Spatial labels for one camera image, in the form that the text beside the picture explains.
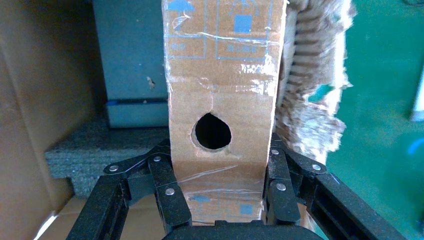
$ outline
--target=cardboard wall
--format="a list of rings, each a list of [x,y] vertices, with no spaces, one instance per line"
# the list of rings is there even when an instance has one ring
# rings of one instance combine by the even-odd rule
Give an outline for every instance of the cardboard wall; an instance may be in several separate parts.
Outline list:
[[[61,1],[0,2],[0,234],[31,239],[72,196],[44,151],[106,97],[92,8]]]

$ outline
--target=blue printed box outline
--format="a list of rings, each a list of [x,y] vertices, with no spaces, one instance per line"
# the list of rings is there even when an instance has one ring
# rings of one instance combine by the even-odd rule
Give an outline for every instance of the blue printed box outline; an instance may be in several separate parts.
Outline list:
[[[270,0],[269,10],[268,10],[268,26],[266,28],[266,37],[264,38],[249,38],[249,37],[239,37],[240,39],[247,40],[265,40],[266,48],[265,55],[268,54],[268,41],[270,38],[270,29],[271,29],[271,16],[273,13],[273,0]],[[265,56],[263,57],[229,57],[229,56],[219,56],[218,55],[218,42],[219,42],[219,26],[220,26],[220,0],[216,0],[216,37],[215,37],[215,57],[218,60],[242,60],[242,61],[264,61]]]
[[[207,0],[203,1],[203,8],[204,8],[204,17],[203,17],[203,32],[206,33],[206,21],[207,21]],[[170,29],[169,29],[169,25],[166,26],[166,32],[169,33]],[[203,38],[203,55],[202,56],[171,56],[168,54],[168,48],[170,47],[169,43],[168,46],[165,48],[165,59],[205,59],[206,58],[206,36],[205,35],[199,35],[199,34],[195,34],[195,35],[190,35],[190,36],[180,36],[180,35],[168,35],[165,34],[163,36],[164,38],[168,39],[168,38],[189,38],[189,39],[201,39]]]

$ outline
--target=corrugated cardboard edge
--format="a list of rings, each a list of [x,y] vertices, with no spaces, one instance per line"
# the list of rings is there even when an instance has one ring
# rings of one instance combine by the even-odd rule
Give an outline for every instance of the corrugated cardboard edge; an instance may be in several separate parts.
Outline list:
[[[324,164],[346,128],[334,115],[343,89],[352,86],[343,64],[345,31],[355,13],[350,0],[310,1],[302,11],[287,11],[274,130],[291,149]],[[309,102],[322,85],[332,90]]]

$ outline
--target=torn cardboard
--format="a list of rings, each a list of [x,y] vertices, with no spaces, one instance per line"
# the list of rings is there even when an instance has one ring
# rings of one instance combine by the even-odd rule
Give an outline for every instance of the torn cardboard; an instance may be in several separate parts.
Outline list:
[[[194,223],[260,219],[285,6],[162,2],[172,162]],[[208,114],[227,129],[210,122],[198,138],[198,121]],[[224,131],[229,143],[219,145]],[[205,143],[208,136],[218,145]]]
[[[335,116],[345,74],[345,31],[355,8],[350,0],[293,1],[287,10],[275,132],[294,151],[326,162],[339,148],[345,124]],[[310,97],[329,88],[322,99]]]

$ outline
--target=gray foam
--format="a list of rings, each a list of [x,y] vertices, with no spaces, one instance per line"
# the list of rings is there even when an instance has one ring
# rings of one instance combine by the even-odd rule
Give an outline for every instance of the gray foam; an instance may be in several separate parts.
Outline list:
[[[98,117],[44,155],[51,176],[70,178],[75,195],[87,198],[103,168],[145,154],[165,138],[169,138],[167,127],[109,129],[107,120]]]

